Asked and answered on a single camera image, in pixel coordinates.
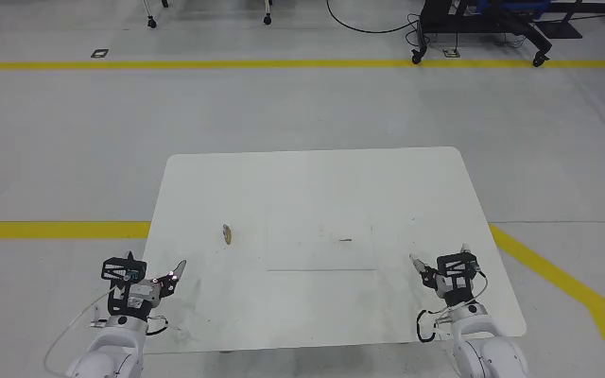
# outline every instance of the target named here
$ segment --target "yellow tape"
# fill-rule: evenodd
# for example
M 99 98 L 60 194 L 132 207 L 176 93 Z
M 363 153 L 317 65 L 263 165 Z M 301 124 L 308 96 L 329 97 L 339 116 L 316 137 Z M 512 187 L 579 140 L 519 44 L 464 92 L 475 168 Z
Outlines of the yellow tape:
M 286 68 L 529 68 L 530 60 L 102 60 L 0 61 L 0 71 L 222 70 Z M 550 60 L 544 68 L 605 68 L 605 60 Z
M 150 222 L 0 222 L 0 239 L 145 239 Z
M 583 303 L 595 319 L 596 326 L 605 339 L 605 298 L 493 224 L 490 225 L 490 229 L 493 240 L 499 248 L 550 281 L 570 297 Z

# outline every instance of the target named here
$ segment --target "tabletop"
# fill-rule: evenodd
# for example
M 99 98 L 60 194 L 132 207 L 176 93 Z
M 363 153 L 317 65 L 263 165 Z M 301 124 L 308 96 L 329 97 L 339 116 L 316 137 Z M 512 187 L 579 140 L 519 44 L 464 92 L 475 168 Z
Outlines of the tabletop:
M 223 225 L 232 232 L 225 242 Z M 445 303 L 408 259 L 466 243 L 502 330 L 526 324 L 475 189 L 452 147 L 175 155 L 147 239 L 147 275 L 187 266 L 148 352 L 417 341 Z M 475 279 L 475 292 L 483 282 Z

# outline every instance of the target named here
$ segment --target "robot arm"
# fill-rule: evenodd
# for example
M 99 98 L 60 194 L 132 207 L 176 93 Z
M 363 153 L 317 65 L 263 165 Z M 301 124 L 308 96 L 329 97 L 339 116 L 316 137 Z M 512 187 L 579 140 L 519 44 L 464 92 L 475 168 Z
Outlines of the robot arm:
M 438 269 L 423 263 L 415 255 L 409 256 L 412 264 L 423 278 L 423 285 L 435 290 L 447 303 L 444 316 L 436 324 L 451 322 L 454 337 L 453 355 L 462 378 L 524 378 L 528 377 L 526 358 L 517 344 L 506 337 L 485 307 L 473 295 L 473 281 L 476 273 L 486 279 L 475 256 L 463 245 L 460 253 L 441 256 L 437 259 Z M 432 341 L 431 336 L 418 336 L 422 342 Z M 493 337 L 467 340 L 464 336 L 485 332 Z
M 46 370 L 59 377 L 139 378 L 143 370 L 146 337 L 156 335 L 168 326 L 164 318 L 165 326 L 161 330 L 148 333 L 149 313 L 160 304 L 162 298 L 174 293 L 185 264 L 185 261 L 181 261 L 167 275 L 146 280 L 147 263 L 134 260 L 132 253 L 124 259 L 113 257 L 105 261 L 101 278 L 111 281 L 112 290 L 107 301 L 111 316 L 107 320 L 97 319 L 91 324 L 102 330 L 86 353 L 70 365 L 66 375 L 57 374 L 46 366 L 50 350 L 44 359 Z M 130 348 L 132 352 L 125 352 L 123 348 Z

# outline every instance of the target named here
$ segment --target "caster wheel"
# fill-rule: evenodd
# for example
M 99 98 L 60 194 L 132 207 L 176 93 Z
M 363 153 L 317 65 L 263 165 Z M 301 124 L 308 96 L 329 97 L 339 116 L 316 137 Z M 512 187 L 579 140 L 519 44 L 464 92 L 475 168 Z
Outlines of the caster wheel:
M 540 67 L 541 65 L 543 65 L 545 62 L 545 56 L 544 55 L 536 55 L 536 58 L 533 59 L 533 66 L 534 67 Z

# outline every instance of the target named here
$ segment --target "gray floor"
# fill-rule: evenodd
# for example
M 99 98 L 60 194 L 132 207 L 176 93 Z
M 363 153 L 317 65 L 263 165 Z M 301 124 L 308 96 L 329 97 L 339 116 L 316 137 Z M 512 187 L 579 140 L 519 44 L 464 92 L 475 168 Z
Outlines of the gray floor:
M 339 27 L 320 0 L 137 0 L 0 4 L 1 60 L 409 59 L 404 34 Z M 357 26 L 393 27 L 422 2 L 334 0 Z M 604 59 L 602 19 L 577 22 L 558 60 Z M 437 46 L 453 39 L 440 36 Z M 464 59 L 530 59 L 534 47 L 460 37 Z M 442 59 L 439 48 L 427 58 Z M 290 69 L 0 72 L 0 219 L 148 220 L 176 153 L 455 146 L 488 220 L 605 295 L 605 76 L 598 69 Z M 541 221 L 543 223 L 525 223 Z M 0 366 L 43 376 L 50 342 L 106 289 L 100 263 L 144 240 L 1 241 Z M 588 311 L 503 253 L 538 377 L 603 375 Z M 65 369 L 94 336 L 59 345 Z M 150 355 L 144 376 L 450 377 L 441 345 Z

